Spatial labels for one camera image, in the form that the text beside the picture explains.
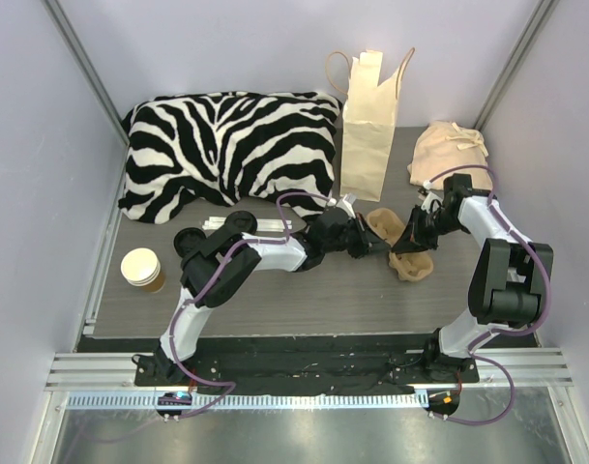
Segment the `black lid stack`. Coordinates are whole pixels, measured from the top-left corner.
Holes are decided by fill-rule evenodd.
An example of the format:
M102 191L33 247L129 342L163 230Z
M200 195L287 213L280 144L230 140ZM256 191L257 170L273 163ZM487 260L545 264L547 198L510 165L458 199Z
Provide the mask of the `black lid stack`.
M200 228L187 227L181 229L173 239L176 253L184 258L206 239L206 234Z

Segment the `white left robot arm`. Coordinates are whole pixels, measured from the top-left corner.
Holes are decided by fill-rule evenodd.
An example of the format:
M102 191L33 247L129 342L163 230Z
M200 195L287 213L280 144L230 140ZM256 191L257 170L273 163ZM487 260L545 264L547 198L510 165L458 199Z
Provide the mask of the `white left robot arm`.
M385 249L385 242L359 214L340 207L282 238L252 235L247 226L227 222L210 236L185 239L181 291L169 327L154 352L155 371L171 386L191 372L189 359L213 310L228 302L254 272L306 272L332 252L358 259Z

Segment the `cardboard cup carrier tray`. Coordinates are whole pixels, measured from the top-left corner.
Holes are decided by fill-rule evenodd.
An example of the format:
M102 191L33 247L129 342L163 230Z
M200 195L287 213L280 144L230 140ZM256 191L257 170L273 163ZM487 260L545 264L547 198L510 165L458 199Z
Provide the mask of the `cardboard cup carrier tray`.
M387 208L378 208L369 212L366 221L371 230L394 246L406 225L395 212ZM417 282L428 277L434 269L433 261L427 252L395 254L389 252L389 265L398 273L402 281Z

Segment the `single black cup lid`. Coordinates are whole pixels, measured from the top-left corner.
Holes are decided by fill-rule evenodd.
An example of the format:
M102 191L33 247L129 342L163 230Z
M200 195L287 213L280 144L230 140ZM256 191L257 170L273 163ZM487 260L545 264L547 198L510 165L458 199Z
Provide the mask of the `single black cup lid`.
M254 235L257 231L258 221L254 214L248 211L235 211L225 218L225 223L234 227L241 233Z

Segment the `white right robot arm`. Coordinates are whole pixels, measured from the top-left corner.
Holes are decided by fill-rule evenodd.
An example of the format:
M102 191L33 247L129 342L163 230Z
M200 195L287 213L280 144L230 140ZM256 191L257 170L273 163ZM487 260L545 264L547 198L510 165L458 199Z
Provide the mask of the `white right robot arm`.
M434 382L467 369L475 351L499 334L525 336L545 321L551 303L553 250L531 241L502 212L495 194L477 189L470 175L454 173L442 195L425 182L421 205L393 245L395 254L435 250L441 236L462 231L480 248L467 292L467 308L426 341L421 358Z

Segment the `brown paper cups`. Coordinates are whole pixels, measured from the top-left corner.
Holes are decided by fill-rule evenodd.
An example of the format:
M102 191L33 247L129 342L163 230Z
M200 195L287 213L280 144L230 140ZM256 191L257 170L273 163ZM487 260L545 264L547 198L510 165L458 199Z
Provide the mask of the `brown paper cups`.
M165 273L158 255L150 248L139 247L122 259L120 271L128 284L148 293L159 292L165 284Z

